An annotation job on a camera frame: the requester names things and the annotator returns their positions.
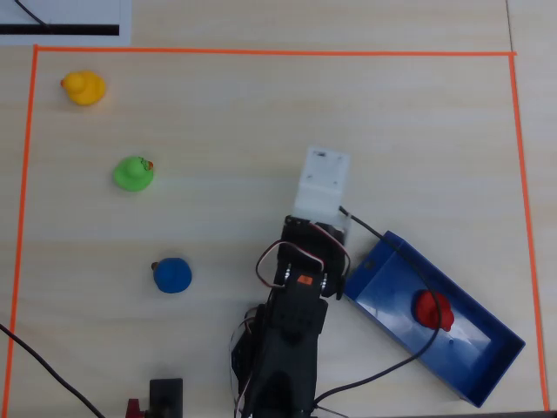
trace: orange tape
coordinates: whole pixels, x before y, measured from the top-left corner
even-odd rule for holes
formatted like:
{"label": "orange tape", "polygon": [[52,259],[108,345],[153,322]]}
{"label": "orange tape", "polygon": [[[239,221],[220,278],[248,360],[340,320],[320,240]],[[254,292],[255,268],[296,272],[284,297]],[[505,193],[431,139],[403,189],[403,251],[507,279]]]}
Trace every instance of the orange tape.
{"label": "orange tape", "polygon": [[528,238],[528,252],[530,254],[530,272],[532,274],[532,292],[534,294],[534,318],[536,322],[536,340],[538,343],[538,362],[540,366],[541,398],[543,408],[549,411],[549,394],[547,391],[546,361],[544,355],[543,331],[541,327],[540,291],[538,289],[538,273],[536,270],[536,254],[534,251],[534,232],[532,229],[532,215],[530,213],[530,198],[528,197],[528,182],[526,163],[524,160],[524,146],[522,144],[522,127],[520,124],[519,93],[516,87],[516,71],[514,69],[514,56],[508,57],[508,66],[511,72],[511,89],[513,91],[514,125],[516,129],[516,142],[519,148],[520,182],[522,183],[522,198],[524,199],[524,214],[526,217],[526,232]]}
{"label": "orange tape", "polygon": [[280,51],[237,50],[212,48],[135,48],[135,47],[88,47],[88,46],[39,46],[40,51],[50,52],[151,52],[167,54],[227,54],[227,55],[275,55],[301,57],[510,57],[513,51]]}
{"label": "orange tape", "polygon": [[[534,294],[534,316],[536,323],[536,338],[538,344],[538,360],[540,366],[540,384],[543,406],[549,410],[549,396],[547,392],[546,364],[544,357],[543,333],[541,327],[540,294],[536,273],[534,233],[530,214],[528,198],[526,163],[524,160],[524,147],[522,144],[522,130],[520,126],[520,109],[516,87],[516,74],[514,69],[514,51],[272,51],[272,50],[238,50],[238,49],[199,49],[199,48],[95,48],[95,47],[68,47],[68,46],[38,46],[33,45],[33,60],[31,64],[29,99],[27,103],[27,122],[25,126],[25,143],[23,147],[23,168],[21,178],[21,192],[19,196],[19,218],[17,223],[17,249],[16,264],[14,269],[14,286],[11,298],[10,331],[14,332],[17,321],[17,300],[19,295],[19,280],[21,273],[21,259],[23,251],[23,226],[25,221],[25,200],[27,194],[27,176],[29,169],[30,136],[33,118],[33,104],[35,101],[35,85],[37,81],[37,61],[39,51],[51,52],[143,52],[143,53],[171,53],[171,54],[227,54],[227,55],[267,55],[267,56],[301,56],[301,57],[508,57],[511,74],[511,87],[513,92],[514,122],[520,161],[520,180],[522,183],[522,196],[527,226],[528,251],[530,256],[530,269],[532,274],[532,289]],[[10,399],[10,382],[13,362],[14,341],[8,341],[8,356],[6,361],[6,374],[3,390],[2,418],[8,417],[8,402]]]}
{"label": "orange tape", "polygon": [[[23,167],[21,173],[21,191],[19,193],[19,219],[17,221],[16,265],[14,268],[14,287],[11,295],[10,331],[16,331],[17,297],[19,295],[19,275],[21,272],[21,253],[23,249],[23,224],[25,223],[25,198],[27,195],[27,169],[29,168],[29,149],[31,139],[31,121],[33,119],[33,102],[35,101],[35,82],[37,80],[38,47],[33,45],[33,61],[31,62],[31,78],[29,99],[27,101],[27,123],[25,125],[25,144],[23,146]],[[8,401],[10,399],[11,368],[13,361],[14,341],[8,339],[8,359],[3,385],[2,418],[8,417]]]}

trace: cable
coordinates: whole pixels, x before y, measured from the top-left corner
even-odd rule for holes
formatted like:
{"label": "cable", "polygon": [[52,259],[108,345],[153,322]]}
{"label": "cable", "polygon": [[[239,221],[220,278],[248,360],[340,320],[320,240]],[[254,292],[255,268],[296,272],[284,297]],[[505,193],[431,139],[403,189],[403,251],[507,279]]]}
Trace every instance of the cable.
{"label": "cable", "polygon": [[50,366],[50,364],[47,363],[46,360],[43,357],[41,357],[34,349],[29,347],[23,340],[20,340],[20,338],[17,335],[13,334],[8,328],[6,328],[2,324],[0,324],[0,330],[2,330],[4,334],[8,335],[13,341],[19,344],[21,348],[23,348],[27,353],[31,354],[35,358],[35,360],[37,360],[41,364],[41,366],[46,368],[46,371],[49,372],[50,375],[58,381],[58,383],[60,383],[70,393],[72,393],[76,398],[78,398],[95,416],[97,416],[98,418],[104,418],[104,415],[101,414],[100,411],[96,409],[95,406],[87,400],[87,398],[85,398],[82,394],[80,394],[77,391],[77,389],[75,389],[70,383],[62,379],[62,377],[60,377],[60,375],[54,371],[54,369]]}
{"label": "cable", "polygon": [[266,250],[263,251],[263,254],[261,254],[261,257],[259,257],[259,260],[257,262],[257,264],[255,265],[255,274],[257,274],[258,279],[261,280],[261,283],[263,283],[265,286],[270,287],[270,288],[281,288],[281,285],[274,285],[269,283],[267,280],[265,280],[263,277],[261,277],[261,274],[259,274],[259,265],[261,264],[261,262],[267,257],[267,255],[269,255],[269,253],[277,246],[280,246],[281,244],[286,244],[288,246],[291,246],[292,248],[298,250],[300,253],[304,254],[307,258],[312,259],[314,261],[317,261],[320,265],[321,265],[321,271],[325,270],[325,262],[320,259],[319,257],[317,257],[316,255],[313,255],[312,253],[307,252],[305,249],[303,249],[300,246],[297,246],[296,244],[293,244],[292,242],[289,241],[283,241],[281,239],[273,242]]}
{"label": "cable", "polygon": [[410,357],[408,357],[406,360],[401,361],[400,363],[395,364],[394,366],[390,366],[389,368],[383,370],[382,372],[379,372],[377,374],[374,374],[371,377],[368,377],[366,379],[362,379],[361,381],[355,381],[354,383],[350,383],[347,385],[343,385],[343,386],[339,386],[338,388],[334,388],[331,390],[328,390],[326,392],[324,392],[323,394],[321,394],[320,396],[318,396],[315,401],[313,401],[313,407],[314,408],[320,408],[319,407],[319,403],[321,401],[323,401],[325,398],[333,395],[333,394],[337,394],[338,392],[343,392],[345,390],[348,389],[353,389],[353,388],[357,388],[358,386],[362,386],[365,385],[367,383],[369,383],[370,381],[375,381],[377,380],[379,377],[383,377],[386,374],[391,373],[392,371],[396,370],[397,368],[401,368],[402,366],[405,366],[406,364],[410,363],[411,361],[414,361],[416,359],[418,359],[423,353],[425,353],[427,351],[427,349],[433,344],[433,342],[435,341],[435,338],[437,338],[437,334],[439,333],[439,330],[441,328],[441,316],[442,316],[442,312],[441,312],[441,306],[439,304],[439,300],[437,299],[437,296],[435,295],[435,292],[432,290],[432,287],[429,284],[429,280],[427,279],[427,277],[419,270],[419,268],[413,263],[411,262],[401,251],[398,247],[396,247],[391,241],[389,241],[387,238],[385,238],[383,235],[381,235],[380,233],[378,233],[377,231],[375,231],[373,228],[371,228],[366,222],[364,222],[363,220],[356,218],[355,216],[352,216],[344,207],[340,207],[339,210],[347,217],[351,218],[354,222],[356,222],[357,224],[360,224],[361,226],[363,226],[366,230],[368,230],[370,233],[372,233],[373,235],[375,235],[377,238],[379,238],[381,241],[387,243],[387,245],[389,245],[399,256],[401,259],[403,259],[406,263],[408,263],[408,265],[419,275],[419,277],[421,278],[421,281],[423,281],[424,285],[426,285],[427,290],[429,290],[429,292],[432,294],[433,296],[433,300],[435,301],[435,306],[437,307],[437,315],[438,315],[438,321],[437,321],[437,327],[435,328],[435,331],[433,332],[431,338],[429,339],[429,341],[425,344],[425,346],[423,346],[418,352],[416,352],[415,354],[411,355]]}
{"label": "cable", "polygon": [[247,381],[245,382],[245,385],[244,385],[244,389],[242,390],[242,393],[240,394],[240,396],[238,398],[238,402],[236,403],[236,408],[234,409],[234,418],[236,418],[236,416],[238,416],[238,411],[240,410],[240,401],[245,396],[245,391],[247,390],[247,387],[249,386],[251,379],[252,379],[252,375],[250,374],[250,377],[247,378]]}
{"label": "cable", "polygon": [[343,276],[346,276],[346,274],[348,273],[348,271],[350,270],[350,265],[352,263],[352,260],[350,258],[350,254],[348,253],[348,251],[346,250],[345,246],[343,246],[342,244],[340,244],[340,241],[336,238],[334,238],[329,232],[327,232],[325,229],[323,229],[321,226],[310,222],[310,226],[312,226],[313,228],[317,229],[320,233],[324,234],[328,239],[330,239],[332,242],[334,242],[341,250],[342,252],[345,254],[346,259],[348,260],[348,262],[346,263],[346,267],[345,267],[345,271],[342,273]]}
{"label": "cable", "polygon": [[316,406],[315,408],[316,409],[323,409],[324,411],[327,411],[330,414],[342,416],[342,418],[350,418],[348,415],[341,414],[340,412],[333,411],[332,409],[329,409],[329,408],[323,408],[323,407],[319,407],[319,406]]}
{"label": "cable", "polygon": [[228,343],[228,375],[230,377],[230,390],[232,392],[232,399],[234,400],[234,407],[238,405],[240,399],[236,399],[236,395],[234,394],[234,385],[232,384],[232,342],[234,341],[234,336],[236,332],[242,327],[242,325],[246,324],[249,320],[255,320],[255,316],[244,318],[242,322],[238,324],[237,327],[234,328],[234,332],[232,333],[232,337],[230,337],[230,342]]}
{"label": "cable", "polygon": [[16,4],[23,9],[23,11],[25,13],[27,13],[35,22],[37,22],[38,24],[41,24],[42,26],[44,26],[45,28],[48,28],[49,25],[46,24],[45,22],[43,22],[41,19],[39,19],[37,16],[35,16],[31,10],[27,9],[19,0],[14,0],[16,2]]}

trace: white block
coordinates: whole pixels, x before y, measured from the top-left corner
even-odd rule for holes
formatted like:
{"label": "white block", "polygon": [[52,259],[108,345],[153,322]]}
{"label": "white block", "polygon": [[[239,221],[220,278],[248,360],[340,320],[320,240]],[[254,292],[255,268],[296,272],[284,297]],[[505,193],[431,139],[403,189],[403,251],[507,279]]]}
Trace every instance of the white block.
{"label": "white block", "polygon": [[349,168],[348,154],[310,147],[299,179],[292,215],[333,226],[344,225],[339,206]]}

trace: blue box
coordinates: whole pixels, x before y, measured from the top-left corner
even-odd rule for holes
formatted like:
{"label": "blue box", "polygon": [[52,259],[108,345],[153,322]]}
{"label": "blue box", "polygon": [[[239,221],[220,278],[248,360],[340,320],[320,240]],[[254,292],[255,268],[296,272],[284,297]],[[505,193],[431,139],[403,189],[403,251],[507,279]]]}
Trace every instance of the blue box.
{"label": "blue box", "polygon": [[[451,330],[441,329],[420,360],[479,408],[525,342],[401,237],[388,231],[385,238],[428,278],[433,290],[451,303]],[[433,333],[413,318],[413,300],[424,289],[414,269],[381,240],[347,281],[345,295],[405,349],[415,353]]]}

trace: table surface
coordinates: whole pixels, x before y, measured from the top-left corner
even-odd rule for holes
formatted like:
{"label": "table surface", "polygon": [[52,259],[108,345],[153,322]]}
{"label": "table surface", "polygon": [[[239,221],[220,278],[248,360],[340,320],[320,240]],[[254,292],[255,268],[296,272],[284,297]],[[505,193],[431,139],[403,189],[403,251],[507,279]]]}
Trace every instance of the table surface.
{"label": "table surface", "polygon": [[[504,1],[141,0],[133,44],[510,51],[511,35],[555,401],[557,5],[509,0],[508,10],[510,31]],[[8,324],[32,51],[0,54],[0,321]],[[88,109],[58,84],[81,68],[109,85]],[[526,342],[481,410],[418,363],[323,405],[350,416],[544,408],[507,57],[41,52],[35,86],[16,330],[106,416],[123,416],[130,397],[144,400],[149,379],[175,376],[185,379],[185,416],[230,416],[228,341],[245,310],[265,300],[253,265],[292,208],[308,145],[351,153],[346,206],[411,242]],[[156,169],[134,195],[110,180],[130,154]],[[355,226],[347,246],[357,260],[374,243]],[[172,255],[191,262],[194,281],[169,296],[150,265]],[[330,300],[317,391],[406,356],[348,302]],[[11,364],[9,417],[89,416],[19,347]]]}

